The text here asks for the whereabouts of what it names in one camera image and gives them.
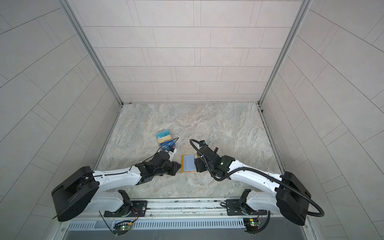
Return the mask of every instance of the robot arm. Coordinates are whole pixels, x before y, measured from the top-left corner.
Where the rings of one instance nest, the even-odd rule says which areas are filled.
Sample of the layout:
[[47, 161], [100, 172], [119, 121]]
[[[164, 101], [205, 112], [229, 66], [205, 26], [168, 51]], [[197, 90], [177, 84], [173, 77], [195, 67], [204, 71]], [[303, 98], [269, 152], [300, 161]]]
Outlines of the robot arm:
[[[246, 189], [237, 206], [245, 214], [251, 215], [258, 210], [280, 212], [289, 221], [298, 225], [305, 224], [307, 215], [324, 216], [324, 211], [311, 200], [311, 194], [293, 173], [285, 172], [280, 175], [264, 172], [247, 166], [233, 157], [220, 157], [217, 154], [218, 148], [212, 151], [205, 141], [191, 139], [190, 143], [199, 156], [195, 159], [197, 172], [208, 170], [216, 181], [233, 179], [245, 182], [270, 195], [269, 198], [261, 199], [257, 198], [258, 192]], [[308, 212], [309, 204], [318, 209], [319, 213]]]

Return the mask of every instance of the black cable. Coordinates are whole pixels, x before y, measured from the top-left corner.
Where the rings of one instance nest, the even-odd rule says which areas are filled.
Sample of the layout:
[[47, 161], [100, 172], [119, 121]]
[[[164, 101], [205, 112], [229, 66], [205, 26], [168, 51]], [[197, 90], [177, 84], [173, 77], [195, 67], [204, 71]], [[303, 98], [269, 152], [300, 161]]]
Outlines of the black cable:
[[[178, 141], [178, 139], [179, 139], [179, 137], [177, 137], [177, 138], [175, 138], [175, 139], [171, 139], [171, 140], [169, 140], [169, 141], [167, 141], [167, 142], [175, 141], [175, 142], [171, 145], [171, 147], [172, 147], [173, 145], [175, 145], [175, 143]], [[150, 159], [150, 158], [153, 157], [153, 156], [155, 156], [155, 155], [153, 154], [152, 156], [150, 156], [149, 158], [147, 158], [147, 159], [144, 160], [143, 162], [147, 161], [148, 159]]]
[[250, 171], [250, 172], [254, 172], [254, 173], [257, 173], [269, 180], [271, 180], [272, 182], [275, 182], [277, 184], [280, 184], [282, 185], [283, 187], [285, 188], [288, 188], [289, 190], [291, 190], [292, 192], [296, 193], [297, 195], [299, 195], [300, 197], [304, 198], [307, 202], [309, 202], [312, 206], [314, 206], [319, 212], [310, 212], [310, 211], [307, 211], [307, 215], [309, 216], [314, 216], [314, 217], [323, 217], [324, 216], [324, 210], [317, 204], [315, 203], [312, 199], [310, 199], [308, 196], [302, 194], [300, 191], [298, 191], [297, 189], [289, 186], [288, 184], [268, 175], [268, 174], [265, 174], [264, 172], [262, 171], [259, 171], [257, 169], [253, 169], [253, 168], [250, 168], [250, 167], [239, 167], [239, 168], [236, 168], [235, 170], [232, 170], [230, 172], [228, 172], [227, 174], [225, 174], [223, 177], [221, 178], [217, 178], [212, 170], [210, 169], [209, 165], [208, 165], [208, 162], [204, 156], [204, 154], [202, 154], [199, 149], [193, 144], [193, 142], [196, 142], [198, 143], [200, 146], [203, 146], [203, 144], [197, 140], [194, 140], [194, 139], [190, 139], [189, 140], [190, 144], [192, 145], [192, 147], [200, 154], [200, 157], [204, 160], [206, 166], [207, 166], [207, 169], [209, 171], [209, 173], [211, 174], [211, 176], [218, 182], [220, 181], [223, 181], [224, 179], [226, 179], [227, 177], [231, 176], [232, 174], [238, 172], [238, 171], [242, 171], [242, 170], [246, 170], [246, 171]]
[[99, 214], [100, 214], [101, 218], [103, 219], [105, 225], [107, 225], [108, 229], [111, 231], [111, 233], [113, 233], [113, 235], [115, 235], [115, 233], [114, 233], [114, 232], [111, 230], [111, 228], [108, 226], [107, 222], [104, 220], [104, 217], [103, 217], [103, 215], [101, 214], [100, 211], [99, 211]]

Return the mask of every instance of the marble floor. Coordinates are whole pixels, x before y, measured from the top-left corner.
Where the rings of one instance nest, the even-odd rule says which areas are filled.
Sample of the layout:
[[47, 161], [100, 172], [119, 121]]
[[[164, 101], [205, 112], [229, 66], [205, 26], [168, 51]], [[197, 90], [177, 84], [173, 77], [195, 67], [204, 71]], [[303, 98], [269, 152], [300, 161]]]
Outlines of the marble floor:
[[[103, 153], [98, 170], [130, 167], [158, 149], [155, 134], [169, 130], [176, 143], [173, 161], [196, 154], [189, 139], [205, 140], [218, 154], [272, 173], [280, 173], [268, 136], [254, 103], [126, 104]], [[217, 182], [208, 171], [177, 172], [151, 182], [126, 186], [131, 198], [240, 196], [248, 184]]]

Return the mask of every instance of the gray tiled wall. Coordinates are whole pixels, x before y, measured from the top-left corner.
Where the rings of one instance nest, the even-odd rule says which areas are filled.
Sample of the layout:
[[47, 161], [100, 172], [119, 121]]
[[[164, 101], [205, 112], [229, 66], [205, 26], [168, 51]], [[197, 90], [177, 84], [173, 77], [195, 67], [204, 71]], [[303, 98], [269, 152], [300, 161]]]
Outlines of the gray tiled wall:
[[68, 0], [126, 102], [255, 102], [301, 1]]
[[263, 109], [328, 240], [384, 239], [384, 2], [314, 0]]
[[0, 1], [0, 239], [41, 239], [119, 104], [55, 0]]

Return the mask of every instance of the white tile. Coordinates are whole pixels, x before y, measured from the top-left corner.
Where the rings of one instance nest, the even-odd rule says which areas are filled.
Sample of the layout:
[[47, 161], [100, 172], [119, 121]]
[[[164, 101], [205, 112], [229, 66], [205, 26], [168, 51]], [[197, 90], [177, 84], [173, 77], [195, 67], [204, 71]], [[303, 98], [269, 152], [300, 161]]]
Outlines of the white tile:
[[207, 94], [167, 94], [169, 102], [206, 102]]
[[195, 93], [195, 83], [193, 82], [171, 82], [157, 83], [160, 94], [188, 94]]
[[217, 67], [176, 67], [178, 82], [216, 81]]
[[273, 67], [280, 51], [280, 48], [251, 48], [245, 65]]
[[151, 57], [149, 56], [148, 48], [141, 48], [141, 51], [143, 52], [146, 66], [152, 66], [152, 61]]
[[46, 122], [51, 124], [53, 127], [56, 127], [57, 124], [59, 124], [59, 121], [54, 118], [51, 114], [49, 114], [47, 111], [45, 111], [40, 105], [36, 104], [32, 111], [39, 115], [42, 119], [44, 119]]
[[320, 183], [341, 175], [336, 163], [308, 119], [302, 121], [295, 129], [295, 133]]
[[371, 101], [378, 107], [381, 108], [384, 106], [384, 90], [376, 95]]
[[379, 232], [380, 236], [384, 236], [384, 221], [373, 222], [373, 225], [375, 225], [375, 228]]
[[308, 11], [297, 35], [313, 49], [317, 50], [332, 25], [332, 22], [322, 16], [313, 11]]
[[75, 35], [71, 24], [61, 9], [44, 15], [44, 19], [62, 43]]
[[14, 28], [58, 8], [57, 2], [49, 0], [4, 0], [0, 3], [0, 15]]
[[2, 87], [7, 82], [8, 82], [8, 79], [6, 79], [3, 75], [0, 74], [0, 87]]
[[11, 30], [12, 27], [4, 20], [2, 16], [0, 16], [0, 30], [8, 31]]
[[156, 47], [150, 27], [100, 26], [98, 30], [107, 48]]
[[341, 124], [341, 120], [308, 80], [304, 80], [295, 98], [320, 138]]
[[166, 94], [130, 94], [129, 96], [130, 102], [133, 103], [152, 103], [168, 101]]
[[383, 220], [384, 209], [380, 205], [380, 200], [384, 190], [377, 186], [383, 184], [384, 174], [374, 161], [350, 132], [336, 139], [327, 146], [327, 149], [370, 219]]
[[88, 113], [91, 113], [105, 93], [106, 89], [107, 85], [101, 76], [98, 75], [83, 91], [77, 101], [87, 110]]
[[56, 215], [56, 210], [54, 207], [36, 204], [31, 214], [36, 216], [53, 218]]
[[347, 131], [348, 131], [348, 128], [344, 125], [344, 123], [341, 123], [339, 126], [337, 126], [334, 130], [328, 133], [321, 140], [323, 141], [324, 145], [327, 146], [331, 142], [335, 141], [338, 137], [346, 133]]
[[245, 66], [245, 63], [246, 63], [247, 58], [248, 58], [248, 53], [249, 53], [249, 48], [244, 48], [244, 49], [243, 49], [243, 54], [242, 54], [242, 56], [241, 56], [240, 65], [239, 65], [239, 66], [242, 66], [242, 67]]
[[290, 28], [300, 5], [297, 1], [263, 1], [256, 26]]
[[131, 67], [136, 82], [172, 82], [169, 67]]
[[48, 172], [51, 172], [51, 173], [55, 173], [57, 168], [59, 167], [56, 164], [53, 164], [50, 161], [47, 161], [44, 158], [41, 158], [37, 155], [35, 155], [35, 157], [32, 159], [31, 164], [39, 168], [42, 168], [44, 170], [47, 170]]
[[295, 86], [291, 90], [292, 94], [295, 95], [297, 90], [300, 88], [300, 86], [303, 84], [304, 80], [307, 79], [304, 74], [302, 74], [299, 78], [299, 80], [296, 82]]
[[154, 94], [151, 83], [116, 83], [121, 94]]
[[40, 26], [44, 29], [44, 31], [47, 33], [49, 38], [52, 40], [52, 42], [56, 45], [59, 46], [61, 44], [61, 41], [59, 38], [56, 36], [56, 34], [52, 31], [52, 28], [49, 26], [47, 21], [44, 19], [44, 16], [41, 16], [36, 19], [36, 21], [40, 24]]
[[76, 140], [74, 141], [79, 147], [81, 147], [82, 149], [84, 149], [85, 151], [88, 151], [89, 149], [89, 145], [86, 144], [83, 140], [81, 140], [79, 137], [76, 138]]
[[297, 167], [301, 182], [304, 183], [305, 188], [311, 193], [311, 199], [314, 200], [324, 210], [325, 215], [317, 218], [321, 226], [339, 225], [340, 222], [329, 203], [327, 195], [324, 193], [319, 180], [315, 176], [311, 164], [309, 161], [305, 161], [303, 164]]
[[340, 0], [326, 1], [320, 15], [354, 35], [365, 38], [383, 16], [383, 12], [384, 5], [380, 0]]
[[268, 106], [271, 109], [272, 115], [275, 116], [279, 109], [281, 108], [279, 101], [276, 98], [276, 95], [273, 91], [269, 91], [265, 100], [268, 102]]
[[293, 130], [295, 130], [306, 117], [307, 116], [305, 115], [305, 113], [302, 112], [300, 116], [298, 116], [298, 118], [292, 123]]
[[85, 88], [72, 70], [43, 97], [39, 105], [60, 121]]
[[258, 48], [264, 31], [265, 28], [212, 28], [210, 47]]
[[299, 78], [301, 77], [300, 69], [287, 56], [280, 67], [279, 74], [290, 90], [293, 89]]
[[109, 130], [116, 118], [116, 114], [118, 113], [120, 109], [119, 104], [117, 101], [114, 101], [111, 108], [107, 112], [107, 115], [105, 116], [103, 123], [101, 124], [99, 131], [97, 132], [95, 136], [95, 140], [98, 141], [99, 143], [104, 143], [107, 135], [109, 133]]
[[259, 18], [261, 6], [262, 6], [262, 2], [255, 1], [255, 4], [253, 5], [251, 20], [249, 21], [249, 27], [256, 26], [257, 19]]
[[265, 28], [261, 48], [282, 48], [290, 28]]
[[384, 32], [384, 18], [381, 17], [380, 21], [372, 28], [369, 34], [364, 38], [369, 44], [373, 44]]
[[192, 1], [135, 1], [141, 26], [194, 26]]
[[75, 0], [85, 26], [133, 26], [126, 1]]
[[256, 82], [261, 67], [223, 67], [223, 82]]
[[344, 29], [339, 29], [322, 56], [367, 98], [384, 89], [384, 53]]
[[273, 70], [273, 67], [262, 67], [257, 81], [265, 82], [265, 83], [268, 82], [271, 76], [272, 70]]
[[362, 143], [362, 147], [367, 151], [372, 160], [376, 163], [376, 165], [384, 171], [384, 131], [377, 134], [376, 136], [368, 139], [364, 143]]
[[153, 66], [194, 66], [193, 48], [148, 48]]
[[7, 216], [0, 218], [0, 232], [4, 239], [16, 238], [52, 176], [52, 173], [31, 164], [27, 166], [0, 203], [0, 211]]
[[195, 48], [195, 66], [200, 66], [200, 48]]
[[265, 88], [265, 83], [240, 82], [237, 93], [262, 94]]
[[332, 180], [329, 180], [328, 182], [323, 183], [321, 186], [323, 187], [324, 192], [327, 193], [327, 192], [348, 186], [348, 183], [345, 180], [344, 176], [341, 175], [337, 178], [334, 178]]
[[101, 97], [99, 104], [107, 113], [112, 106], [112, 103], [115, 101], [115, 96], [107, 89], [104, 95]]
[[276, 74], [276, 77], [272, 82], [271, 90], [274, 93], [277, 93], [282, 83], [283, 83], [283, 79], [281, 78], [280, 74]]
[[125, 67], [104, 67], [112, 82], [130, 82], [131, 79]]
[[304, 151], [285, 113], [281, 113], [280, 117], [276, 120], [276, 123], [277, 123], [277, 126], [279, 127], [281, 135], [283, 136], [283, 139], [285, 141], [285, 144], [288, 148], [288, 151], [292, 159], [298, 158], [301, 154], [304, 153]]
[[202, 48], [201, 66], [239, 66], [241, 48]]
[[29, 112], [0, 142], [0, 195], [5, 196], [54, 127]]
[[78, 101], [76, 101], [73, 105], [83, 114], [84, 117], [89, 117], [89, 112]]
[[76, 72], [76, 74], [79, 76], [79, 78], [83, 81], [85, 86], [89, 85], [88, 79], [85, 77], [83, 72], [80, 70], [78, 66], [74, 67], [73, 70]]
[[172, 82], [177, 82], [176, 67], [169, 67], [169, 69], [170, 69], [170, 75], [172, 77]]
[[275, 118], [272, 115], [271, 109], [268, 106], [268, 103], [266, 101], [264, 101], [264, 103], [263, 103], [263, 110], [264, 110], [264, 114], [265, 114], [265, 117], [267, 119], [268, 125], [272, 131], [272, 134], [275, 134], [279, 130], [279, 128], [276, 124]]
[[93, 64], [91, 58], [87, 56], [84, 58], [79, 64], [78, 67], [80, 68], [81, 72], [84, 74], [84, 76], [88, 79], [88, 82], [92, 82], [93, 79], [97, 76], [99, 73]]
[[154, 27], [153, 34], [158, 48], [208, 48], [211, 28]]
[[201, 82], [200, 93], [233, 93], [235, 82]]
[[95, 162], [98, 159], [102, 147], [103, 146], [98, 141], [93, 140], [89, 151], [87, 152], [83, 161], [80, 164], [80, 167], [90, 166], [91, 168], [93, 168]]
[[10, 80], [54, 47], [36, 20], [5, 32], [0, 35], [0, 73]]
[[380, 235], [349, 186], [329, 192], [327, 196], [349, 239], [380, 239]]
[[281, 83], [281, 86], [276, 93], [276, 97], [279, 100], [290, 124], [292, 125], [303, 110], [284, 82]]
[[79, 169], [80, 164], [83, 161], [85, 154], [87, 153], [84, 149], [76, 144], [73, 144], [69, 150], [66, 150], [66, 152], [68, 153], [66, 153], [63, 162], [57, 169], [52, 180], [49, 182], [44, 193], [40, 193], [39, 196], [41, 197], [38, 201], [38, 204], [55, 207], [51, 196], [52, 190]]
[[96, 26], [84, 26], [83, 30], [94, 48], [105, 48], [105, 43]]
[[217, 67], [217, 74], [216, 74], [216, 81], [221, 82], [221, 78], [223, 76], [223, 68], [224, 67]]
[[98, 48], [98, 50], [106, 66], [146, 66], [141, 48]]
[[244, 94], [207, 94], [207, 102], [242, 102]]
[[83, 140], [86, 144], [91, 145], [94, 137], [96, 136], [97, 131], [106, 116], [106, 112], [97, 104], [95, 109], [92, 111], [88, 120], [85, 122], [83, 128], [81, 129], [78, 137]]
[[48, 93], [80, 61], [81, 56], [76, 48], [71, 41], [66, 41], [24, 70], [24, 73]]
[[336, 34], [336, 32], [339, 30], [339, 26], [336, 24], [333, 24], [327, 35], [325, 36], [324, 40], [321, 42], [319, 48], [316, 50], [320, 55], [323, 54], [325, 48], [328, 46], [329, 42], [332, 40], [333, 36]]
[[253, 5], [253, 1], [202, 1], [201, 26], [248, 27]]
[[3, 139], [43, 96], [44, 92], [23, 73], [0, 88], [0, 139]]
[[39, 240], [42, 239], [45, 231], [47, 230], [52, 217], [42, 217], [30, 215], [17, 235], [17, 240]]
[[305, 162], [307, 160], [307, 155], [305, 155], [305, 153], [301, 154], [298, 158], [296, 158], [295, 160], [293, 160], [293, 164], [297, 167], [299, 166], [300, 164], [302, 164], [303, 162]]
[[243, 102], [258, 102], [261, 96], [261, 94], [244, 94]]
[[60, 165], [86, 120], [79, 110], [71, 107], [37, 155]]
[[331, 65], [313, 86], [359, 142], [384, 130], [384, 114]]
[[134, 0], [127, 0], [129, 12], [131, 13], [132, 21], [135, 26], [141, 26], [139, 15], [137, 14], [136, 4]]
[[327, 62], [300, 37], [293, 41], [288, 56], [311, 83], [327, 65]]
[[326, 237], [347, 237], [341, 225], [323, 227]]
[[194, 26], [201, 26], [201, 1], [193, 2]]

